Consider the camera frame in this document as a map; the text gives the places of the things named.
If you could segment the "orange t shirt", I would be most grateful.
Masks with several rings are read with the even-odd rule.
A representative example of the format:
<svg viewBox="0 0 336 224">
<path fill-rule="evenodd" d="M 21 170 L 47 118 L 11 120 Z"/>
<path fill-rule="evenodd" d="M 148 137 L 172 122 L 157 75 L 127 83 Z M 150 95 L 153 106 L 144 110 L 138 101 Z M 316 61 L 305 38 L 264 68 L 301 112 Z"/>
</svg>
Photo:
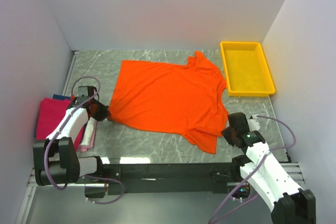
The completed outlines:
<svg viewBox="0 0 336 224">
<path fill-rule="evenodd" d="M 179 134 L 215 154 L 227 123 L 219 68 L 196 51 L 187 64 L 124 60 L 109 105 L 109 120 L 137 130 Z"/>
</svg>

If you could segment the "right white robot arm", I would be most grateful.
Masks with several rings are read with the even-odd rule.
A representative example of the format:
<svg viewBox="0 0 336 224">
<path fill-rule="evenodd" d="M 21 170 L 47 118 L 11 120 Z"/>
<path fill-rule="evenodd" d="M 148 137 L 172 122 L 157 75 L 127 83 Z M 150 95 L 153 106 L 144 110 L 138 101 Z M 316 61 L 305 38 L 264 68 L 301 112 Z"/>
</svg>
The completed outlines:
<svg viewBox="0 0 336 224">
<path fill-rule="evenodd" d="M 232 179 L 240 182 L 238 187 L 249 183 L 269 207 L 273 223 L 315 223 L 313 192 L 290 177 L 265 138 L 249 125 L 245 114 L 229 114 L 228 122 L 223 137 L 229 145 L 243 151 L 243 155 L 233 158 L 230 169 Z"/>
</svg>

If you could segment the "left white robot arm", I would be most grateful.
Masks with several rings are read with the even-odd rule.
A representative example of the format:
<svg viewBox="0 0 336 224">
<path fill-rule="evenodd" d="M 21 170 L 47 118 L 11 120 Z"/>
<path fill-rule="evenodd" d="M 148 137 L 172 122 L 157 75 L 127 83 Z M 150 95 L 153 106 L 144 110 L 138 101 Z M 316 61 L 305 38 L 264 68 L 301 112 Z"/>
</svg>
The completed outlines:
<svg viewBox="0 0 336 224">
<path fill-rule="evenodd" d="M 80 86 L 78 96 L 67 104 L 56 128 L 43 140 L 33 145 L 35 180 L 39 186 L 52 185 L 63 190 L 82 176 L 93 183 L 104 179 L 105 170 L 99 156 L 79 158 L 75 140 L 90 119 L 103 121 L 109 115 L 108 106 L 96 97 L 100 89 Z"/>
</svg>

